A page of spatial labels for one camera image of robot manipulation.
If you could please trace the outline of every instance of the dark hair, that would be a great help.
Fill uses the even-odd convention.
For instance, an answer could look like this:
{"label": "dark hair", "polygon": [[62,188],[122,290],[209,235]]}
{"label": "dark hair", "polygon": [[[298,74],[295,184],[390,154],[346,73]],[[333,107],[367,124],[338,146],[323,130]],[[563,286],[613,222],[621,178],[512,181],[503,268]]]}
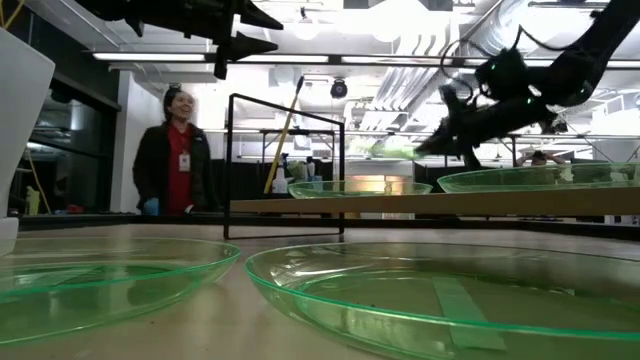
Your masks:
{"label": "dark hair", "polygon": [[531,158],[536,160],[546,160],[546,156],[544,156],[544,153],[540,150],[535,151],[533,155],[531,155]]}
{"label": "dark hair", "polygon": [[171,113],[169,112],[169,108],[171,104],[173,104],[173,99],[178,96],[182,92],[181,84],[171,84],[169,85],[169,90],[164,94],[164,100],[162,102],[162,111],[164,112],[165,121],[171,120]]}

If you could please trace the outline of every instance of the woman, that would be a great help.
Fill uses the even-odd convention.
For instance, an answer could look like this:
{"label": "woman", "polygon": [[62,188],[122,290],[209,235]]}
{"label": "woman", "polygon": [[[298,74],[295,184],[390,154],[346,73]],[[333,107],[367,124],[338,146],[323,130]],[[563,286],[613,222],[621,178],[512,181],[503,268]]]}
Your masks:
{"label": "woman", "polygon": [[195,101],[172,86],[164,97],[165,122],[144,133],[133,181],[140,194],[138,208],[146,215],[182,215],[215,211],[209,143],[191,124]]}

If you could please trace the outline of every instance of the green plastic plate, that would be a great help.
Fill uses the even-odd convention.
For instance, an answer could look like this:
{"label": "green plastic plate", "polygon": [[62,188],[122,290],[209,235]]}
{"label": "green plastic plate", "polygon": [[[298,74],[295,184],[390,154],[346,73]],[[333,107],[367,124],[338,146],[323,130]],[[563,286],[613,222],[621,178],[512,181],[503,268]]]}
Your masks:
{"label": "green plastic plate", "polygon": [[0,345],[159,309],[222,277],[238,256],[199,240],[19,239],[0,257]]}
{"label": "green plastic plate", "polygon": [[445,192],[539,191],[640,185],[640,164],[527,166],[444,176]]}
{"label": "green plastic plate", "polygon": [[392,358],[640,354],[638,261],[387,242],[282,248],[249,258],[245,269],[286,316]]}
{"label": "green plastic plate", "polygon": [[402,181],[319,181],[289,185],[289,193],[296,199],[341,196],[422,195],[432,186]]}

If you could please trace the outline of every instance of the security camera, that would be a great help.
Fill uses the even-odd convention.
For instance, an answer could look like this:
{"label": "security camera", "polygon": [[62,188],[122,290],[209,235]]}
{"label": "security camera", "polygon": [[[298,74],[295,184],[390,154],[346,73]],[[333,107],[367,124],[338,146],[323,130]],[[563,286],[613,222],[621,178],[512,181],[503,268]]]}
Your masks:
{"label": "security camera", "polygon": [[334,99],[342,99],[347,96],[348,90],[344,79],[335,79],[331,86],[331,97]]}

